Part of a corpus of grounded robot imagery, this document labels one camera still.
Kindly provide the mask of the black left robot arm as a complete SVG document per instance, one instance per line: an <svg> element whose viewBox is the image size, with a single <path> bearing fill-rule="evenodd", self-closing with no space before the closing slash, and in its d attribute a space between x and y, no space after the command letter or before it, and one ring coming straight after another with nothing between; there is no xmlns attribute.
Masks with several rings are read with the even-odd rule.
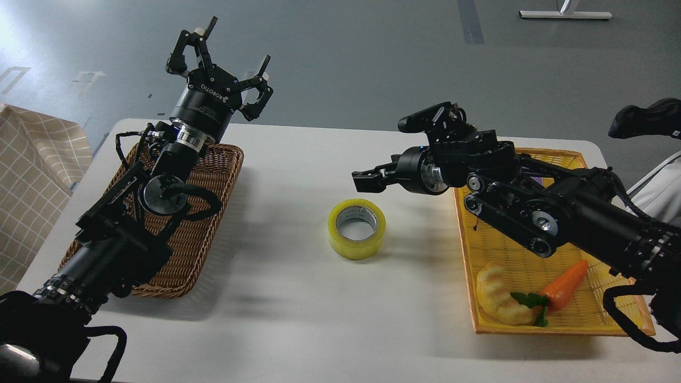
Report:
<svg viewBox="0 0 681 383"><path fill-rule="evenodd" d="M116 135L123 174L77 221L75 255L41 288L2 296L2 381L70 382L73 366L93 337L112 335L116 346L101 382L113 380L126 351L121 327L88 323L110 294L123 298L168 263L170 240L183 223L209 220L224 202L190 175L217 148L232 116L257 119L273 90L264 77L266 56L251 78L239 80L212 62L207 39L217 23L182 30L165 65L186 87L169 122ZM131 160L121 136L138 136Z"/></svg>

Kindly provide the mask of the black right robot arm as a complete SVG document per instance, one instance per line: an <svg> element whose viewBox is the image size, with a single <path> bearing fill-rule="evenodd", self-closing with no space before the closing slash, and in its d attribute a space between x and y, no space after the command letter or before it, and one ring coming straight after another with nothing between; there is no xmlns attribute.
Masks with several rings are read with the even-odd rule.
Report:
<svg viewBox="0 0 681 383"><path fill-rule="evenodd" d="M427 195L469 187L467 211L534 254L549 257L571 243L607 264L613 276L633 277L633 285L606 289L606 312L641 346L679 352L679 340L647 336L616 308L617 297L649 295L657 324L679 336L679 227L638 209L611 168L570 170L518 154L512 141L499 140L494 129L480 131L452 102L406 116L398 129L423 132L428 145L353 172L360 193L393 184Z"/></svg>

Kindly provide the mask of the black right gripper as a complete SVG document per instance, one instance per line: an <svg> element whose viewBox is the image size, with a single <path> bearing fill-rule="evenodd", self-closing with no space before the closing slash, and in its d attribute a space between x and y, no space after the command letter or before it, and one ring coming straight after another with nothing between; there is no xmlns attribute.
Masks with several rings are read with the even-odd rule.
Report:
<svg viewBox="0 0 681 383"><path fill-rule="evenodd" d="M370 170L351 172L356 191L382 193L394 184L411 193L426 195L440 195L449 189L429 146L413 146L402 154L392 155L391 160Z"/></svg>

